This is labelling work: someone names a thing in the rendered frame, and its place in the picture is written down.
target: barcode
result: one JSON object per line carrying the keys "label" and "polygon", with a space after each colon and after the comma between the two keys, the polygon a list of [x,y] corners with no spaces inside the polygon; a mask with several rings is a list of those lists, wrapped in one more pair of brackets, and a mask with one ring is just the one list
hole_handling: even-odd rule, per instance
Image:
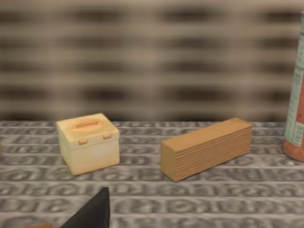
{"label": "barcode", "polygon": [[293,144],[295,146],[301,146],[303,140],[303,131],[304,131],[304,125],[301,123],[296,123],[294,138],[293,138]]}

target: gray patterned surface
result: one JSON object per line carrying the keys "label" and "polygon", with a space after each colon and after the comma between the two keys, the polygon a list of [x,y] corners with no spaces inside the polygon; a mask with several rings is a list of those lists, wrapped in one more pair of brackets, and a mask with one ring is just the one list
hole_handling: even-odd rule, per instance
{"label": "gray patterned surface", "polygon": [[108,186],[111,228],[303,228],[304,164],[281,151],[283,123],[255,123],[251,153],[173,183],[159,142],[211,123],[123,122],[119,166],[73,177],[54,123],[0,122],[0,227],[59,227]]}

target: box handle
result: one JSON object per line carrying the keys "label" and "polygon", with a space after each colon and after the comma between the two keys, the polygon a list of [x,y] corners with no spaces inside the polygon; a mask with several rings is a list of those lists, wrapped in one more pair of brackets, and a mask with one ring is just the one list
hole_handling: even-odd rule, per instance
{"label": "box handle", "polygon": [[97,119],[90,119],[90,120],[82,120],[72,127],[73,130],[77,131],[92,131],[101,126],[101,121]]}

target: box lid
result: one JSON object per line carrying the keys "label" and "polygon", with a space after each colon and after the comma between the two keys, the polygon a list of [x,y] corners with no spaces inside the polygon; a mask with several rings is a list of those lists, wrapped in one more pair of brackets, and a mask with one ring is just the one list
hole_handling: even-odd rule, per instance
{"label": "box lid", "polygon": [[57,129],[70,149],[119,138],[118,129],[101,113],[58,121]]}

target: bottle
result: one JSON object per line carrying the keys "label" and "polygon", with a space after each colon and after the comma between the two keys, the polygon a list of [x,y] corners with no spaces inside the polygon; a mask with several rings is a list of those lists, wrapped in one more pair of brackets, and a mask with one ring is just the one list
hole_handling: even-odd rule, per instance
{"label": "bottle", "polygon": [[301,32],[283,139],[283,152],[297,161],[304,162],[304,11],[301,16]]}

